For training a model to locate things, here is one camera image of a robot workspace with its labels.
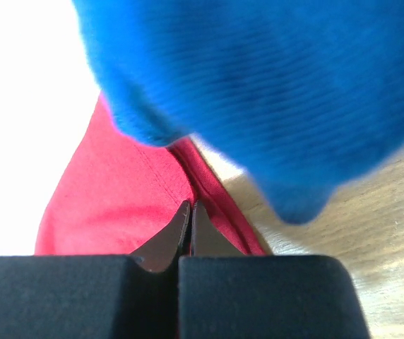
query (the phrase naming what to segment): blue fabric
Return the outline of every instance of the blue fabric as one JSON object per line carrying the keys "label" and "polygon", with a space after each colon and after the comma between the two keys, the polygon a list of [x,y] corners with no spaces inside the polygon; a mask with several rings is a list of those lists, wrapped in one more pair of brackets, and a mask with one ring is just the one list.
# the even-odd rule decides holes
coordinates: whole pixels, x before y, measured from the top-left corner
{"label": "blue fabric", "polygon": [[287,222],[404,144],[404,0],[73,0],[119,130],[196,132]]}

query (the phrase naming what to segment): black foam pad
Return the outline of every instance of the black foam pad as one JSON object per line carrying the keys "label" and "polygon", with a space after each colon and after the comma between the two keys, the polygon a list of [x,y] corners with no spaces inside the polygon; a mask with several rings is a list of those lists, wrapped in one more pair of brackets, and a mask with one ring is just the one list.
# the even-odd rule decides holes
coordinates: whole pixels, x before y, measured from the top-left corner
{"label": "black foam pad", "polygon": [[369,338],[333,258],[182,257],[179,286],[181,339]]}
{"label": "black foam pad", "polygon": [[128,256],[0,257],[0,339],[175,338],[177,262]]}

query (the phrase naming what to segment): red fabric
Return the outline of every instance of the red fabric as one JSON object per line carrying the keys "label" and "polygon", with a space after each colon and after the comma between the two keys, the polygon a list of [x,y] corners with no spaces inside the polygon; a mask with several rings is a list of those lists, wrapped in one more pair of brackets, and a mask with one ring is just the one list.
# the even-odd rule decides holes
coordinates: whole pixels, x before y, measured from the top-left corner
{"label": "red fabric", "polygon": [[114,129],[100,98],[44,213],[35,253],[129,254],[158,233],[182,201],[196,199],[238,249],[264,254],[189,139],[169,150],[137,144]]}

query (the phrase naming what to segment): wood grain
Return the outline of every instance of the wood grain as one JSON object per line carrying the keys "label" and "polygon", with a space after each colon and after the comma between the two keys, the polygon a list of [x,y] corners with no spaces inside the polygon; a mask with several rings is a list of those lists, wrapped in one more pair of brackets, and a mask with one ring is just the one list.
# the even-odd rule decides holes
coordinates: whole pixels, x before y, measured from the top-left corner
{"label": "wood grain", "polygon": [[347,267],[374,338],[404,338],[404,150],[343,187],[308,227],[283,225],[244,171],[196,144],[274,254],[327,254]]}

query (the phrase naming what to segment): blue sleeve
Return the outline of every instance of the blue sleeve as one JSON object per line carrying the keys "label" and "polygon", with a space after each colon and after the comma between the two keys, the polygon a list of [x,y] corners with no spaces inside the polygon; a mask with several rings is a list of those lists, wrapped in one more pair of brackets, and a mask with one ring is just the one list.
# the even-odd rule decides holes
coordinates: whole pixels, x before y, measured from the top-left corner
{"label": "blue sleeve", "polygon": [[198,133],[284,220],[404,144],[404,1],[73,2],[119,130]]}

